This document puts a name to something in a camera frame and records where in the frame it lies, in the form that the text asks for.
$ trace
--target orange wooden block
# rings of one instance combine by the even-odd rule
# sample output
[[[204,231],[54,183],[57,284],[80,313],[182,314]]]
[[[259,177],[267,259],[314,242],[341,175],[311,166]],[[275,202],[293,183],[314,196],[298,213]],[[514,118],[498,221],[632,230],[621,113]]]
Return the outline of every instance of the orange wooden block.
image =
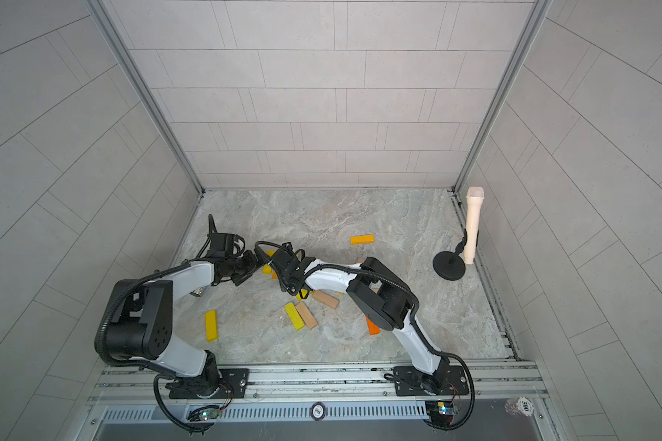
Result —
[[[311,293],[311,298],[321,302],[322,304],[328,306],[331,309],[336,309],[336,307],[338,307],[338,299],[336,297],[332,297],[331,295],[326,294],[324,291],[314,291],[313,293]]]
[[[368,322],[368,331],[371,332],[371,335],[380,333],[379,327],[375,323],[371,322],[371,319],[369,319],[368,316],[366,316],[366,322]]]
[[[316,325],[318,325],[316,319],[313,315],[311,315],[311,311],[309,311],[309,308],[307,308],[305,304],[297,304],[295,308],[296,312],[301,315],[301,320],[304,320],[304,324],[307,328],[312,330],[314,327],[316,327]]]

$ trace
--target yellow wooden block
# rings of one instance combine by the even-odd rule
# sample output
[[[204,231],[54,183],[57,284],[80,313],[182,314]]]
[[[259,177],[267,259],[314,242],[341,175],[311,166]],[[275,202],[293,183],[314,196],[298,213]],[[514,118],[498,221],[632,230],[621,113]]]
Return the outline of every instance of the yellow wooden block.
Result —
[[[360,243],[373,243],[375,242],[375,237],[372,234],[366,234],[364,236],[351,236],[351,245],[358,245]]]
[[[218,324],[216,323],[215,309],[206,313],[204,322],[206,322],[206,341],[218,340]]]
[[[287,315],[289,316],[289,319],[291,320],[291,324],[294,326],[294,329],[299,331],[301,328],[304,327],[304,320],[301,320],[301,316],[294,307],[293,303],[289,302],[288,304],[284,305],[284,310],[287,312]]]

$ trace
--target black round stand base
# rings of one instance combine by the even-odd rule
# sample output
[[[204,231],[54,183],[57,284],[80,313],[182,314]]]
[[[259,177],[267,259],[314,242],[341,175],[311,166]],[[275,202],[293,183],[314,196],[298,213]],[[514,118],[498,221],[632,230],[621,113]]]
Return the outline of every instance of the black round stand base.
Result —
[[[466,274],[466,264],[459,255],[451,251],[442,251],[434,256],[434,271],[447,280],[458,280]]]

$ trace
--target black cable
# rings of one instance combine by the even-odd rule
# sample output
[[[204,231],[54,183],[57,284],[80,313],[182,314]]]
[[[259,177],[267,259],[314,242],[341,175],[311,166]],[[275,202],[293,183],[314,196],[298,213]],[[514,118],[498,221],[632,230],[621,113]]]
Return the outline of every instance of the black cable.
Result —
[[[213,423],[207,424],[205,426],[203,424],[202,425],[186,424],[185,422],[180,421],[177,417],[172,415],[169,409],[167,409],[167,407],[164,405],[164,401],[161,399],[161,395],[159,394],[160,378],[164,378],[165,380],[167,380],[167,378],[165,378],[164,375],[161,374],[157,374],[154,377],[154,383],[153,383],[154,399],[157,400],[157,405],[159,406],[159,409],[161,409],[161,412],[164,414],[164,416],[166,416],[172,423],[174,423],[176,427],[186,430],[187,432],[189,432],[189,434],[203,433],[206,430],[212,428],[212,426],[214,425]]]

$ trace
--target white tiled wall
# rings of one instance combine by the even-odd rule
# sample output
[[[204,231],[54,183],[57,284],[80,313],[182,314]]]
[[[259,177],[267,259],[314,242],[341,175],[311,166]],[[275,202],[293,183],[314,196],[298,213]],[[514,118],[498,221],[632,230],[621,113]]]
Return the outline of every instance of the white tiled wall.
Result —
[[[0,440],[66,431],[113,284],[196,200],[81,2],[0,1]]]
[[[554,0],[469,184],[569,435],[662,440],[662,0]]]
[[[214,188],[452,186],[532,6],[104,3]]]

